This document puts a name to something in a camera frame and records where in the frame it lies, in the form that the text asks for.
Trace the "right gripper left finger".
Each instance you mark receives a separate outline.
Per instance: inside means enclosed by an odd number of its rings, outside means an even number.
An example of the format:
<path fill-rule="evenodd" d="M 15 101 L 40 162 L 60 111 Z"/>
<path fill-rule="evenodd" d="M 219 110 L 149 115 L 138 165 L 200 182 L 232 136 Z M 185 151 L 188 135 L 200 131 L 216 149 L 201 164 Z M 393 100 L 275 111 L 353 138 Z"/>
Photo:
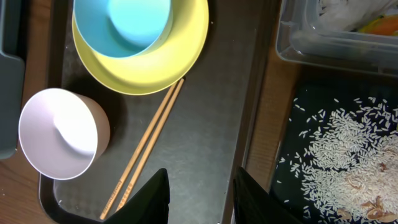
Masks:
<path fill-rule="evenodd" d="M 170 186 L 165 168 L 159 169 L 120 210 L 104 224 L 168 224 Z"/>

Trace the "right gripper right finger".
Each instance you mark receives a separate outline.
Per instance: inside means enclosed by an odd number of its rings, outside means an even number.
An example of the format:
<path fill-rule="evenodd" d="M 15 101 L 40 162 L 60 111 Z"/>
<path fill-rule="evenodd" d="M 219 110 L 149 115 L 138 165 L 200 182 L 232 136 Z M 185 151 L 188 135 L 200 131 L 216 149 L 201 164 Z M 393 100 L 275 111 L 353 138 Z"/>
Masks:
<path fill-rule="evenodd" d="M 237 167 L 233 180 L 234 219 L 236 224 L 299 224 L 286 209 L 242 167 Z"/>

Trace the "rice and nut shells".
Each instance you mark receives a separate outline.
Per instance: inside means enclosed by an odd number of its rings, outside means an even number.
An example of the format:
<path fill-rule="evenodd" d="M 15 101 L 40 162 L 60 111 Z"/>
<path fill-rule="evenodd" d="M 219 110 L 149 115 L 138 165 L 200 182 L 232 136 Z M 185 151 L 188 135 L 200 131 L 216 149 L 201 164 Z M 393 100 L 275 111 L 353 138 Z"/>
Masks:
<path fill-rule="evenodd" d="M 397 222 L 397 108 L 376 97 L 355 98 L 311 118 L 326 122 L 312 133 L 305 152 L 290 166 L 303 175 L 301 191 L 333 223 Z"/>

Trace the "light blue bowl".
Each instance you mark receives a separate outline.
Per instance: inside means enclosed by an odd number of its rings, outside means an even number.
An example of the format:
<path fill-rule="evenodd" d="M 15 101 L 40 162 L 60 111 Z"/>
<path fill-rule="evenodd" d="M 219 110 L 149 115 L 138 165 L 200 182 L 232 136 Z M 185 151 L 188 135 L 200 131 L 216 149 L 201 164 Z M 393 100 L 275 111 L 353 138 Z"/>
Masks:
<path fill-rule="evenodd" d="M 75 25 L 85 43 L 110 58 L 146 54 L 167 39 L 171 0 L 74 0 Z"/>

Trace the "white tissue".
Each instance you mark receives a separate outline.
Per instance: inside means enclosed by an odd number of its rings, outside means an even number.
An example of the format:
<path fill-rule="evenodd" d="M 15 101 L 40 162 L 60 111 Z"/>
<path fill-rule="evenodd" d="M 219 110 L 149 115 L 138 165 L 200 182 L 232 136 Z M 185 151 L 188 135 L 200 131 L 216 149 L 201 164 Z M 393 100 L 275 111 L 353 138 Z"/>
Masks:
<path fill-rule="evenodd" d="M 318 23 L 335 31 L 357 29 L 397 6 L 397 0 L 320 0 Z"/>

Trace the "green snack wrapper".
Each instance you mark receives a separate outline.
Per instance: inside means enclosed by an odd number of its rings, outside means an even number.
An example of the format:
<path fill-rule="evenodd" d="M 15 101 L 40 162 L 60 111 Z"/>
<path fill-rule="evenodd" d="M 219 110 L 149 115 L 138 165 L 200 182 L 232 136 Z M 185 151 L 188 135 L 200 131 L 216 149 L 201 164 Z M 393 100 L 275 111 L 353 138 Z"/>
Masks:
<path fill-rule="evenodd" d="M 358 29 L 364 34 L 397 36 L 397 14 L 391 16 L 381 16 L 376 20 Z"/>

